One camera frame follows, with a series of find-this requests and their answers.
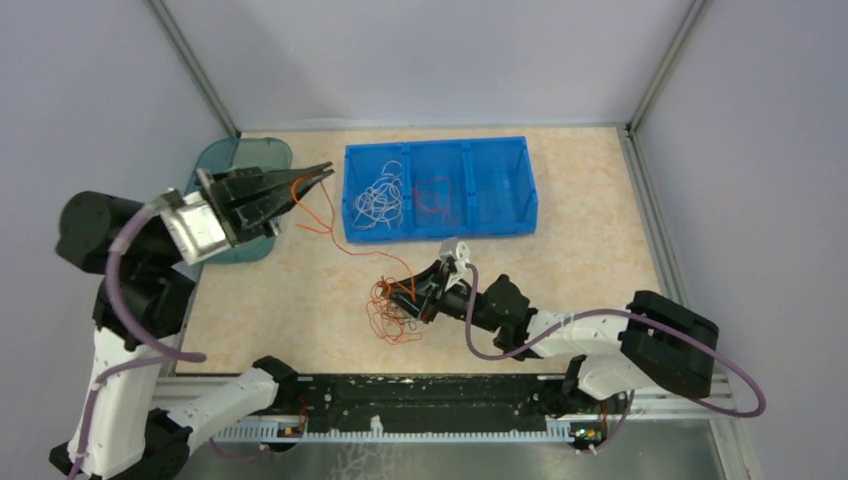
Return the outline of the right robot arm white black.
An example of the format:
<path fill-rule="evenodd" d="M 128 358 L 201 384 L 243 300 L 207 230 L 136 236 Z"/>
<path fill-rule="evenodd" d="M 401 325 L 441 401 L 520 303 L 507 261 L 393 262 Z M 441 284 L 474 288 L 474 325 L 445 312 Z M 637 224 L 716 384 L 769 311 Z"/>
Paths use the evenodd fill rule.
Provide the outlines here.
<path fill-rule="evenodd" d="M 414 277 L 394 281 L 381 294 L 404 314 L 424 323 L 438 315 L 494 334 L 505 358 L 566 358 L 563 398 L 576 412 L 620 392 L 647 387 L 690 399 L 711 393 L 718 326 L 650 290 L 635 292 L 623 309 L 566 314 L 533 307 L 508 275 L 484 291 L 460 279 L 455 268 L 435 261 Z"/>

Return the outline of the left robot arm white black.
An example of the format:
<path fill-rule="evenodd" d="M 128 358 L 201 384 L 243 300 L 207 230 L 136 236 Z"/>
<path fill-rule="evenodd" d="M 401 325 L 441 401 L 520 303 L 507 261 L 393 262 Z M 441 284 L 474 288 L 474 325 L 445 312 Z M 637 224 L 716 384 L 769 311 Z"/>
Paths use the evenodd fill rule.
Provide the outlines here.
<path fill-rule="evenodd" d="M 152 404 L 162 366 L 202 363 L 179 339 L 196 284 L 178 270 L 260 237 L 333 172 L 259 167 L 195 172 L 190 193 L 138 202 L 83 191 L 65 205 L 55 250 L 101 277 L 92 318 L 94 357 L 73 436 L 50 463 L 69 479 L 171 479 L 224 428 L 271 409 L 307 417 L 297 372 L 266 356 L 210 392 L 174 407 Z"/>

